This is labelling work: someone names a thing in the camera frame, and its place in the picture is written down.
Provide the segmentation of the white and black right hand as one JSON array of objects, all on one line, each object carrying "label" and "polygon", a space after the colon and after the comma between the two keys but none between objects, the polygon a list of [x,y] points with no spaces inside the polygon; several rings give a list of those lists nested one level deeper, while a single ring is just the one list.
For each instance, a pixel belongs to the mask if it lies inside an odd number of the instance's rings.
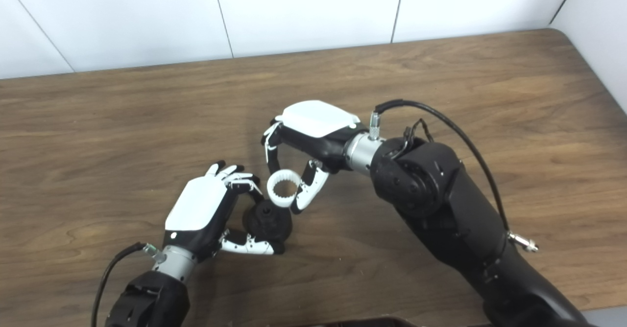
[{"label": "white and black right hand", "polygon": [[302,151],[311,158],[305,165],[289,210],[298,215],[320,193],[327,178],[339,171],[351,171],[348,148],[358,135],[367,132],[359,117],[323,101],[302,101],[274,117],[262,135],[265,160],[271,175],[280,171],[281,144]]}]

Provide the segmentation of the white and black left hand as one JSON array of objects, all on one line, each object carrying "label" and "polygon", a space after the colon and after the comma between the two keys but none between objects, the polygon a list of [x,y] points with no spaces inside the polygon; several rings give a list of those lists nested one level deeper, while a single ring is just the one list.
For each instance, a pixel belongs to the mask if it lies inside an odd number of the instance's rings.
[{"label": "white and black left hand", "polygon": [[284,244],[226,225],[240,195],[248,194],[256,205],[265,198],[260,179],[244,172],[239,164],[227,166],[220,160],[202,177],[188,181],[168,214],[164,247],[178,247],[191,253],[198,263],[215,257],[221,250],[240,254],[280,255]]}]

